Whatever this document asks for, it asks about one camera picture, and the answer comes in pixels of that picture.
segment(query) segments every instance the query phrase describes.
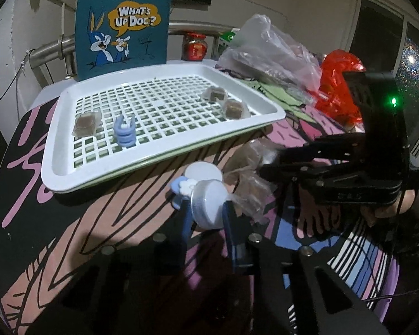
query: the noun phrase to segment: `metal railing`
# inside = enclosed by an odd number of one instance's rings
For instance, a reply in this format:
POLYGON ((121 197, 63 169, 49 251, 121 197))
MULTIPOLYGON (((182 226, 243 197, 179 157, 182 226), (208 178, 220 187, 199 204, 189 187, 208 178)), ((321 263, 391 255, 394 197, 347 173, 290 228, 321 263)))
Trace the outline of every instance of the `metal railing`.
MULTIPOLYGON (((214 53, 218 43, 218 37, 231 30, 232 27, 213 23, 203 23, 184 20, 172 20, 169 22, 169 35, 185 35, 187 32, 197 32, 208 37, 214 37, 211 54, 214 53)), ((73 53, 76 51, 75 36, 61 35, 58 40, 45 44, 31 52, 29 64, 32 69, 42 66, 50 61, 60 59, 65 60, 67 78, 74 77, 77 73, 76 63, 73 53)))

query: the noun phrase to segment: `window frame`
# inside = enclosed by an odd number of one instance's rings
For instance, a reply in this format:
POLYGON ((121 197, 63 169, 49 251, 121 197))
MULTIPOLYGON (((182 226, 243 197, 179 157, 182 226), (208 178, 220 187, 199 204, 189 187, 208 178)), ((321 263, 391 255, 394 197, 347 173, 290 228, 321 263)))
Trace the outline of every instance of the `window frame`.
MULTIPOLYGON (((407 38, 408 23, 410 23, 413 27, 419 30, 419 19, 412 16, 410 13, 405 11, 402 7, 397 6, 388 0, 368 0, 368 1, 371 1, 372 3, 375 3, 376 5, 383 7, 384 9, 392 12, 396 16, 399 16, 403 20, 403 28, 402 28, 402 36, 400 40, 400 45, 399 45, 399 52, 397 54, 397 59, 394 64, 394 68, 392 70, 393 77, 395 77, 397 74, 399 65, 400 65, 400 61, 402 59, 403 47, 405 46, 405 40, 407 38)), ((341 44, 341 49, 347 52, 350 50, 352 42, 353 42, 353 38, 354 38, 356 27, 357 27, 358 17, 360 14, 362 0, 353 0, 352 2, 353 2, 352 9, 351 9, 350 18, 348 21, 349 28, 346 29, 344 37, 343 37, 343 42, 341 44)), ((411 148, 411 153, 414 156, 417 156, 419 154, 419 138, 417 139, 417 142, 411 148)))

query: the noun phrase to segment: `blue shopping bag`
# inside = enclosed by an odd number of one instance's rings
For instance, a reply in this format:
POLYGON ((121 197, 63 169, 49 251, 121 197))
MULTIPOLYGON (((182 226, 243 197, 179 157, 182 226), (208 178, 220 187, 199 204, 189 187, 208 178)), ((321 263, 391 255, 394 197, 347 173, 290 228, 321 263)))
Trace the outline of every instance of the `blue shopping bag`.
POLYGON ((171 0, 78 0, 80 80, 166 63, 171 0))

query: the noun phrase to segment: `bolt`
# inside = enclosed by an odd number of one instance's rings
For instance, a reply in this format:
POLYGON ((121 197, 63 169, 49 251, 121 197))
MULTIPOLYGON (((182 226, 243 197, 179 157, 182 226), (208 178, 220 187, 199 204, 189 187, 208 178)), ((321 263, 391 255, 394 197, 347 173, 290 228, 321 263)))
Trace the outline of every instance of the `bolt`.
POLYGON ((299 251, 301 252, 302 255, 304 255, 306 257, 310 257, 311 255, 314 254, 314 250, 311 247, 308 247, 308 246, 300 247, 299 251))
POLYGON ((166 240, 166 236, 163 233, 155 233, 152 236, 152 240, 155 243, 162 243, 162 242, 164 242, 166 240))
POLYGON ((114 251, 115 251, 115 247, 114 246, 103 246, 101 248, 101 253, 103 255, 111 255, 111 254, 114 253, 114 251))
POLYGON ((248 240, 252 241, 253 243, 259 243, 262 240, 262 235, 260 235, 259 233, 251 233, 248 236, 248 240))

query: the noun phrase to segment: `white plastic lid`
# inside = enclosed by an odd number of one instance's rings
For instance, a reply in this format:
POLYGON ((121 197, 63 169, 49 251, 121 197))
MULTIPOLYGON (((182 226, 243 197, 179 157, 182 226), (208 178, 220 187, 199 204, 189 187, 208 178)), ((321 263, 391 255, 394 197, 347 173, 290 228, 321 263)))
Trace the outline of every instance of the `white plastic lid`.
POLYGON ((223 228, 222 207, 228 199, 228 190, 219 180, 199 181, 191 195, 191 211, 202 229, 223 228))
POLYGON ((183 174, 188 179, 195 181, 202 180, 223 180, 223 175, 220 169, 210 162, 197 161, 190 164, 183 174))

